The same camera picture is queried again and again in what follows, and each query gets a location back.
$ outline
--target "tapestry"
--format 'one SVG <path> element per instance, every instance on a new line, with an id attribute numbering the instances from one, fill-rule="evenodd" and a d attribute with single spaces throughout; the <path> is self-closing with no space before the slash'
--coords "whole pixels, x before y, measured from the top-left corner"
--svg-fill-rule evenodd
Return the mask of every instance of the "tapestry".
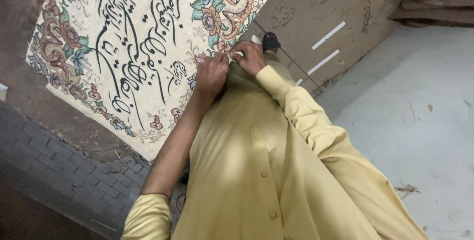
<path id="1" fill-rule="evenodd" d="M 27 62 L 55 96 L 152 160 L 197 65 L 229 52 L 265 1 L 46 0 Z"/>

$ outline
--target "shirt cuff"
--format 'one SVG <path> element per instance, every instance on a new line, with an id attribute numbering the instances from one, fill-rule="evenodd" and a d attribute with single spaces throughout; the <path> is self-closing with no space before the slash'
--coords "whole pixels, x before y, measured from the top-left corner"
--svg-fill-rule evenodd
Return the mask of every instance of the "shirt cuff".
<path id="1" fill-rule="evenodd" d="M 270 65 L 265 66 L 257 73 L 255 79 L 269 92 L 270 95 L 275 95 L 278 88 L 285 84 L 285 80 L 275 71 Z"/>

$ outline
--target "concrete floor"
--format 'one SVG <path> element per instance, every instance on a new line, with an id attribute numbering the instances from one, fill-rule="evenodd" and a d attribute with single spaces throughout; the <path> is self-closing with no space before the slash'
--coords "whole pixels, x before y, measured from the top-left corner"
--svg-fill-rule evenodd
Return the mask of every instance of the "concrete floor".
<path id="1" fill-rule="evenodd" d="M 473 38 L 400 27 L 316 98 L 432 240 L 474 239 Z"/>

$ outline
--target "white tape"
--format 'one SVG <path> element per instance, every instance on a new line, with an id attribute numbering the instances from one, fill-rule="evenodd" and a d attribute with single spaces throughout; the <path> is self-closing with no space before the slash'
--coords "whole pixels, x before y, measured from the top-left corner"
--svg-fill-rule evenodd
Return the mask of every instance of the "white tape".
<path id="1" fill-rule="evenodd" d="M 316 71 L 319 67 L 323 66 L 328 60 L 332 59 L 335 55 L 339 53 L 339 49 L 334 51 L 331 55 L 329 55 L 326 59 L 324 59 L 322 62 L 318 63 L 315 67 L 313 67 L 308 74 L 312 74 L 314 71 Z"/>
<path id="2" fill-rule="evenodd" d="M 339 29 L 341 29 L 345 24 L 346 24 L 346 22 L 343 21 L 343 22 L 340 23 L 338 26 L 336 26 L 336 28 L 334 28 L 332 31 L 330 31 L 329 34 L 327 34 L 327 35 L 324 36 L 320 41 L 318 41 L 316 44 L 314 44 L 313 50 L 316 49 L 317 47 L 319 47 L 322 43 L 324 43 L 324 42 L 325 42 L 328 38 L 330 38 L 332 35 L 334 35 L 334 33 L 336 33 L 337 31 L 339 31 Z"/>

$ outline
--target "sandal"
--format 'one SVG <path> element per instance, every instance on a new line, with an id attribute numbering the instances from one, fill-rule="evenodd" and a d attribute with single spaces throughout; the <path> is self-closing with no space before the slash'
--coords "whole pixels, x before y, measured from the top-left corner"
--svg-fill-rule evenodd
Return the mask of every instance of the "sandal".
<path id="1" fill-rule="evenodd" d="M 265 33 L 264 39 L 262 40 L 262 49 L 264 50 L 264 52 L 267 49 L 273 51 L 271 48 L 278 50 L 279 48 L 281 48 L 281 44 L 278 42 L 278 38 L 274 33 L 267 32 Z"/>

